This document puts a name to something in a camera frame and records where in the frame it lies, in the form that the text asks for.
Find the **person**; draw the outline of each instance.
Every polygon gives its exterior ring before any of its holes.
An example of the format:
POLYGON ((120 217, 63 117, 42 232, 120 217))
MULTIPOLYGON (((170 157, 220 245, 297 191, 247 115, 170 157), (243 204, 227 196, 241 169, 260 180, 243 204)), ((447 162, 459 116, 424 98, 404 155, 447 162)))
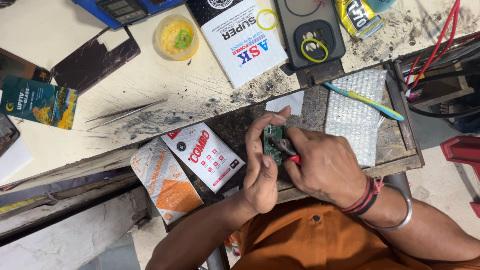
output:
POLYGON ((343 137, 288 128, 301 166, 284 165, 311 197, 275 205, 277 166, 263 154, 260 135, 268 124, 284 124, 290 111, 253 121, 245 136, 243 188, 177 225, 155 247, 147 270, 196 269, 233 233, 241 253, 233 270, 480 269, 480 241, 421 201, 411 199, 411 218, 400 229, 367 226, 395 227, 406 219, 406 199, 388 186, 365 213, 342 211, 364 197, 370 183, 343 137))

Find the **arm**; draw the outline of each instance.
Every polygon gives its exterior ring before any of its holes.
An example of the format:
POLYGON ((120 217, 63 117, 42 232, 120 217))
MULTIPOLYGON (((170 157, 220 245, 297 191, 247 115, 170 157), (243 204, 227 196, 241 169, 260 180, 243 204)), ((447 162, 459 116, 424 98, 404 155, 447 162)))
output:
MULTIPOLYGON (((350 207, 362 196, 366 177, 345 138, 294 127, 287 133, 302 159, 301 167, 292 161, 285 163, 299 189, 341 208, 350 207)), ((404 198, 384 187, 374 205, 360 217, 379 227, 391 227, 400 224, 406 215, 404 198)), ((465 261, 480 257, 479 240, 438 209, 414 199, 407 225, 380 233, 393 246, 417 258, 465 261)))
POLYGON ((245 136, 248 161, 243 189, 180 222, 155 247, 147 270, 195 269, 249 219, 273 208, 278 170, 273 159, 263 154, 260 134, 268 124, 284 124, 290 111, 286 107, 253 121, 245 136))

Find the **silver bangle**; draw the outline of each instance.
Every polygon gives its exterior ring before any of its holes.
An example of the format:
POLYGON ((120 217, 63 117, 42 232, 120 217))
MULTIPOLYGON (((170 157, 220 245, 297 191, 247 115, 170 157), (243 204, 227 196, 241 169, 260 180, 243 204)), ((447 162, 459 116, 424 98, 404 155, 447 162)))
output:
POLYGON ((379 230, 379 231, 394 231, 394 230, 398 230, 400 228, 402 228, 403 226, 405 226, 411 219, 412 217, 412 202, 410 201, 410 198, 405 194, 405 192, 403 192, 403 190, 401 190, 400 188, 392 185, 392 184, 387 184, 387 183, 384 183, 385 186, 388 186, 392 189, 395 189, 398 193, 400 193, 403 198, 405 199, 405 201, 407 202, 407 208, 408 208, 408 213, 407 213, 407 216, 405 217, 405 219, 397 226, 393 226, 393 227, 386 227, 386 228, 381 228, 381 227, 377 227, 373 224, 371 224, 370 222, 366 221, 366 220, 363 220, 363 222, 365 222, 365 224, 369 225, 370 227, 376 229, 376 230, 379 230))

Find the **red-handled tool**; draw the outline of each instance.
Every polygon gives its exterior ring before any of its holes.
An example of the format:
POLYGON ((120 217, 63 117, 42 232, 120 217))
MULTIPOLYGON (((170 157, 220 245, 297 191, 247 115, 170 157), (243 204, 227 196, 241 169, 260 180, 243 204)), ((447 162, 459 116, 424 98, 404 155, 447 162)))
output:
POLYGON ((296 156, 293 156, 293 157, 289 157, 288 159, 289 159, 289 160, 293 160, 296 164, 298 164, 298 165, 301 166, 301 157, 300 157, 300 155, 296 155, 296 156))
POLYGON ((301 157, 297 154, 297 152, 292 146, 292 143, 289 140, 280 139, 275 136, 269 136, 269 139, 272 140, 273 144, 278 150, 284 151, 291 156, 288 158, 288 160, 292 160, 296 164, 301 166, 301 157))

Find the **yellow solder paste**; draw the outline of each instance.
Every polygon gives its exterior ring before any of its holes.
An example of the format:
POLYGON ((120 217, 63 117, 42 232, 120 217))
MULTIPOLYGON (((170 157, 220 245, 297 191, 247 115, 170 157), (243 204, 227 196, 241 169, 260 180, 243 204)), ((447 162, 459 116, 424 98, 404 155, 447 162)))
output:
POLYGON ((179 54, 184 52, 191 44, 188 44, 185 48, 177 48, 177 37, 181 30, 187 30, 191 34, 193 40, 193 27, 190 23, 184 20, 172 20, 162 30, 160 40, 162 42, 162 48, 170 54, 179 54))

